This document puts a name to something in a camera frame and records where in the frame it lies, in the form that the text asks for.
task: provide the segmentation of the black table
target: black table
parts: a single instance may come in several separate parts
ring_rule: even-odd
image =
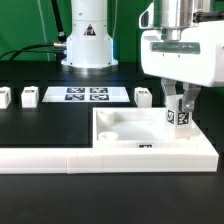
[[[0,112],[0,147],[91,147],[92,108],[134,107],[134,88],[147,87],[153,106],[163,105],[160,80],[136,63],[118,72],[82,77],[47,62],[1,62],[0,86],[12,103]],[[24,110],[24,86],[125,86],[130,103],[44,104]],[[194,120],[220,154],[217,173],[1,175],[1,223],[224,223],[223,112],[215,89],[203,88]]]

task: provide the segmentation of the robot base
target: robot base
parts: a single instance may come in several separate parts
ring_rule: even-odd
[[[112,72],[116,72],[118,70],[118,64],[111,65],[104,68],[81,68],[81,67],[73,67],[70,65],[62,64],[62,70],[66,72],[71,72],[79,75],[104,75]]]

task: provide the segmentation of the black and white pattern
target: black and white pattern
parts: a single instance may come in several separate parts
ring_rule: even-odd
[[[90,88],[90,93],[108,93],[108,88]]]
[[[67,94],[65,96],[66,101],[84,101],[85,95],[82,94]]]
[[[85,93],[85,88],[68,88],[67,93]]]
[[[94,94],[90,95],[91,101],[109,101],[109,95],[107,94]]]
[[[167,112],[167,121],[170,124],[174,124],[174,119],[175,119],[175,113],[174,113],[174,111],[168,110],[168,112]]]
[[[178,125],[189,124],[189,113],[178,113]]]
[[[138,148],[149,149],[152,148],[151,144],[138,144]]]
[[[35,91],[30,89],[30,90],[26,90],[25,93],[34,93]]]

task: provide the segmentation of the white platform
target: white platform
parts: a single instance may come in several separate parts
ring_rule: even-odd
[[[173,131],[169,133],[164,120],[165,109],[94,108],[93,148],[0,149],[0,173],[217,170],[219,156],[194,123],[191,138],[174,139]],[[118,136],[112,137],[118,138],[99,140],[98,135],[105,131],[117,132]]]

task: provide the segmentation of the marker sheet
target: marker sheet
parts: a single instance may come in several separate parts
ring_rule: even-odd
[[[42,102],[130,102],[125,87],[48,87]]]

